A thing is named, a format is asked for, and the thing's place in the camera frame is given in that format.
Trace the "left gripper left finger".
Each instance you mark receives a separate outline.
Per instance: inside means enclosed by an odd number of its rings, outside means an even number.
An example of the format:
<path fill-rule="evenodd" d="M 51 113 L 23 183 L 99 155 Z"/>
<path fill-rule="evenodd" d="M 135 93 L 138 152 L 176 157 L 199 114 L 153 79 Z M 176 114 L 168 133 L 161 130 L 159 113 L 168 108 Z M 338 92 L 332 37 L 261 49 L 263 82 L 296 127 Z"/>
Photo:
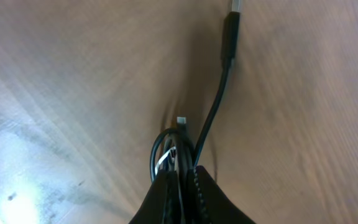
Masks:
<path fill-rule="evenodd" d="M 175 171 L 161 170 L 129 224 L 179 224 L 181 204 Z"/>

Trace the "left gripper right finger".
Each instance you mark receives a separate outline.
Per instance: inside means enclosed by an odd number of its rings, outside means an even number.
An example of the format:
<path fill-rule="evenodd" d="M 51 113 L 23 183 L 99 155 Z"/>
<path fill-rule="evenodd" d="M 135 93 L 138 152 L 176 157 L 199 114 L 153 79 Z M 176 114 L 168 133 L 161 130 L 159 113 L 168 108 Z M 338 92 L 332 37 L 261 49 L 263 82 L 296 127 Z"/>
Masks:
<path fill-rule="evenodd" d="M 188 171 L 188 199 L 193 223 L 255 224 L 226 197 L 203 166 Z"/>

